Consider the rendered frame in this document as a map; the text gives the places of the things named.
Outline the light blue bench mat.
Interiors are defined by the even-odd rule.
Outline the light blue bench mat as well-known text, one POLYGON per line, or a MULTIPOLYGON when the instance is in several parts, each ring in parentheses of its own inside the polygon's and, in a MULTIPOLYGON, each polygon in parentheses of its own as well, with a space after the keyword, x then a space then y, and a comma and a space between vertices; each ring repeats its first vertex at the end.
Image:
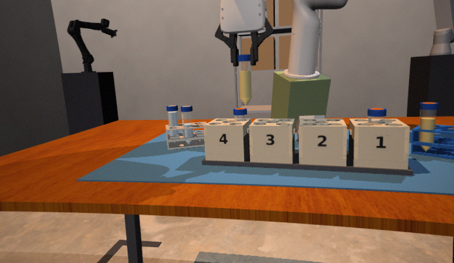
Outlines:
POLYGON ((454 196, 454 160, 411 154, 413 174, 202 165, 205 147, 168 150, 166 132, 76 181, 225 184, 443 194, 454 196))

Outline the blue tube rack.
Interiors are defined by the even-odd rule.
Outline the blue tube rack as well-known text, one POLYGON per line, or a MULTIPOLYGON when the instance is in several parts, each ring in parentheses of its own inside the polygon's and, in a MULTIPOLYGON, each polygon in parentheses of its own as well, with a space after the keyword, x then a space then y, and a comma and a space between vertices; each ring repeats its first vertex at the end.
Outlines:
POLYGON ((419 141, 419 132, 418 131, 454 135, 454 132, 446 132, 446 131, 454 131, 454 129, 450 129, 450 128, 454 128, 454 126, 436 125, 435 130, 419 129, 419 126, 413 128, 412 129, 412 139, 411 139, 411 154, 419 154, 419 155, 426 155, 426 156, 431 156, 431 157, 447 158, 447 159, 454 160, 454 138, 434 137, 434 143, 419 141), (429 149, 428 151, 424 151, 420 145, 432 147, 432 148, 429 149))

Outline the conical tube with pink liquid and blue cap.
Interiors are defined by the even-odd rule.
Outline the conical tube with pink liquid and blue cap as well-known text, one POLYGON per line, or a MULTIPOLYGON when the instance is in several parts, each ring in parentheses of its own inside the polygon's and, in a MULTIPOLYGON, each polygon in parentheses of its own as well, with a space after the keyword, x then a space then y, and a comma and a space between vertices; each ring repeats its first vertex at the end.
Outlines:
POLYGON ((369 108, 368 122, 372 124, 384 124, 387 109, 384 108, 369 108))

